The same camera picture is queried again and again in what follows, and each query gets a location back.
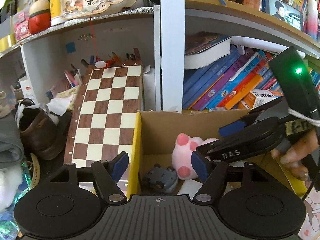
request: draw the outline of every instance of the gray toy car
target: gray toy car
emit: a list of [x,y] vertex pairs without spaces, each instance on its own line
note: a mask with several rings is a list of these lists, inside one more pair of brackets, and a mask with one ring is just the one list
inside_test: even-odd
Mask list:
[[162,192],[172,193],[178,184],[178,174],[176,170],[169,166],[161,167],[158,163],[142,178],[142,183],[146,187]]

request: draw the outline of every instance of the man in photo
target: man in photo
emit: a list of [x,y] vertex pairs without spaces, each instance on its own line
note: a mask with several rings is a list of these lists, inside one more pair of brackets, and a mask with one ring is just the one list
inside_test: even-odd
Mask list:
[[288,21],[285,19],[284,14],[285,14],[285,9],[282,3],[280,3],[279,1],[275,1],[275,7],[276,7],[276,11],[277,13],[274,14],[273,16],[277,17],[278,19],[288,23]]

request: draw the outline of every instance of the framed photo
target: framed photo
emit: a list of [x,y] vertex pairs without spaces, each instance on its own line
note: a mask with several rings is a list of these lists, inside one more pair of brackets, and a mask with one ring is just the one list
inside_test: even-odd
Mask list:
[[281,0],[266,0],[266,13],[303,30],[303,14]]

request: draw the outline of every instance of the purple book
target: purple book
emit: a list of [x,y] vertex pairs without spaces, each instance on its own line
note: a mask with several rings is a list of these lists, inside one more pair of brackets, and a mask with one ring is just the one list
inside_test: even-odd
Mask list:
[[236,62],[234,62],[230,68],[223,74],[223,76],[211,87],[209,90],[194,104],[192,107],[194,110],[199,111],[200,108],[207,103],[217,91],[219,91],[224,84],[232,78],[235,73],[244,66],[244,64],[253,56],[253,49],[247,48],[245,54],[241,55]]

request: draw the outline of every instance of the brown leather shoe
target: brown leather shoe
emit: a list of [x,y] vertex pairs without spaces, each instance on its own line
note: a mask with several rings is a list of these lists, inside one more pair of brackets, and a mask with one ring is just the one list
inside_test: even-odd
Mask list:
[[41,159],[52,160],[65,147],[66,136],[41,108],[24,108],[19,130],[22,144]]

